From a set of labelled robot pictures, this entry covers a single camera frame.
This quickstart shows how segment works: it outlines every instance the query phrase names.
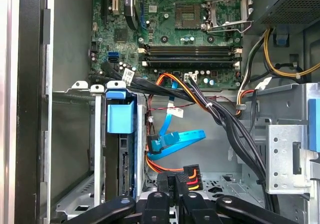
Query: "white label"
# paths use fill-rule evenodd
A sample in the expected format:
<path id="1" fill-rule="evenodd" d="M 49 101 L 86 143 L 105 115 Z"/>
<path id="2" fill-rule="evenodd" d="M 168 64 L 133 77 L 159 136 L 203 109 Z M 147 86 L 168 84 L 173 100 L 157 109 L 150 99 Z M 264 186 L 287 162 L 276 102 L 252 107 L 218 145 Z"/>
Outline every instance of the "white label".
<path id="1" fill-rule="evenodd" d="M 168 109 L 166 110 L 166 113 L 172 114 L 178 118 L 184 117 L 184 110 L 180 108 L 172 108 L 174 107 L 174 103 L 172 101 L 169 101 L 168 103 Z"/>
<path id="2" fill-rule="evenodd" d="M 149 13 L 156 13 L 157 6 L 156 5 L 149 5 Z"/>
<path id="3" fill-rule="evenodd" d="M 124 70 L 125 71 L 123 72 L 122 81 L 124 81 L 127 86 L 130 86 L 132 79 L 134 78 L 135 72 L 131 71 L 128 68 L 125 68 Z"/>

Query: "cable tie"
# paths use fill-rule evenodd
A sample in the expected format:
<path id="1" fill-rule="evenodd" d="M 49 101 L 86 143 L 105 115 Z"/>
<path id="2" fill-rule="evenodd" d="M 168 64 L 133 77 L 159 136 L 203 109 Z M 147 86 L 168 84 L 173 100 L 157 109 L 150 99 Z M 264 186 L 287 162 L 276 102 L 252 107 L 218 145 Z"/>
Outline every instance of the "cable tie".
<path id="1" fill-rule="evenodd" d="M 209 106 L 212 106 L 212 103 L 207 103 L 205 107 L 208 108 Z"/>

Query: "black wire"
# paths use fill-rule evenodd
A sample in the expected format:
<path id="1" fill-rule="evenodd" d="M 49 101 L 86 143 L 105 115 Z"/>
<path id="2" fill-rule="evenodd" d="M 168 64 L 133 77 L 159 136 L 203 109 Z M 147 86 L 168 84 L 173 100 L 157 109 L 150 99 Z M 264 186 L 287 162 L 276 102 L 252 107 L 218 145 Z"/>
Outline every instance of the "black wire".
<path id="1" fill-rule="evenodd" d="M 199 98 L 199 101 L 202 103 L 201 100 L 205 99 L 204 95 L 200 91 L 199 87 L 196 85 L 195 82 L 190 81 L 191 86 L 194 90 L 194 93 L 197 98 Z M 263 161 L 261 160 L 260 155 L 258 154 L 258 150 L 255 146 L 255 143 L 252 139 L 252 137 L 249 135 L 248 131 L 245 129 L 245 127 L 239 122 L 238 119 L 236 119 L 226 108 L 224 108 L 222 105 L 218 104 L 217 102 L 213 100 L 207 100 L 205 103 L 203 103 L 204 106 L 207 106 L 209 112 L 212 112 L 213 108 L 218 109 L 219 113 L 223 115 L 224 123 L 225 123 L 225 130 L 227 133 L 228 140 L 234 149 L 234 151 L 239 155 L 240 158 L 243 159 L 243 161 L 254 171 L 254 173 L 257 175 L 257 177 L 261 181 L 261 188 L 264 195 L 265 200 L 265 208 L 273 211 L 275 213 L 280 213 L 279 209 L 279 202 L 276 195 L 269 195 L 265 192 L 266 190 L 266 170 L 265 166 L 263 164 Z M 252 152 L 254 153 L 254 156 L 256 157 L 256 161 L 253 160 L 252 156 L 247 152 L 247 150 L 244 148 L 243 143 L 241 142 L 239 138 L 239 134 L 235 130 L 234 125 L 237 126 L 239 131 L 243 134 L 245 137 L 247 143 L 249 144 L 250 148 L 252 149 Z"/>

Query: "yellow wire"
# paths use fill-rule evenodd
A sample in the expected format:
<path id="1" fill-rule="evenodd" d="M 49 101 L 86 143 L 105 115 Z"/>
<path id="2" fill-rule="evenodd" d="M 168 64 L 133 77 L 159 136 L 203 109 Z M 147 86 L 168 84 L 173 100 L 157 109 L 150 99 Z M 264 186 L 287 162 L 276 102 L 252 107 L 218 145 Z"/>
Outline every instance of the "yellow wire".
<path id="1" fill-rule="evenodd" d="M 303 76 L 309 73 L 312 73 L 313 71 L 315 71 L 316 69 L 320 68 L 320 63 L 316 64 L 314 67 L 300 72 L 300 73 L 286 73 L 286 72 L 281 72 L 279 70 L 277 70 L 271 63 L 270 61 L 270 57 L 269 57 L 269 50 L 268 50 L 268 42 L 269 42 L 269 34 L 271 32 L 271 29 L 268 29 L 268 31 L 266 32 L 265 36 L 264 36 L 264 42 L 263 42 L 263 47 L 264 47 L 264 54 L 265 54 L 265 59 L 269 65 L 269 67 L 277 74 L 281 75 L 281 76 L 285 76 L 285 77 L 297 77 L 297 75 L 299 76 Z"/>
<path id="2" fill-rule="evenodd" d="M 189 188 L 189 191 L 196 190 L 198 188 L 199 188 L 199 185 L 196 185 L 195 187 Z"/>

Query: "orange wire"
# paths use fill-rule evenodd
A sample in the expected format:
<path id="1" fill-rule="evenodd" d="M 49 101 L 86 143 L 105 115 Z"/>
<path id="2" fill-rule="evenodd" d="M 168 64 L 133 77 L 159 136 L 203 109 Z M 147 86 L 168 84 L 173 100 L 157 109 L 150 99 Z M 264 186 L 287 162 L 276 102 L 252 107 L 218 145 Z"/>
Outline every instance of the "orange wire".
<path id="1" fill-rule="evenodd" d="M 194 170 L 193 170 L 193 175 L 192 175 L 191 177 L 189 177 L 189 179 L 193 179 L 193 178 L 195 178 L 196 176 L 197 176 L 197 170 L 194 169 Z"/>

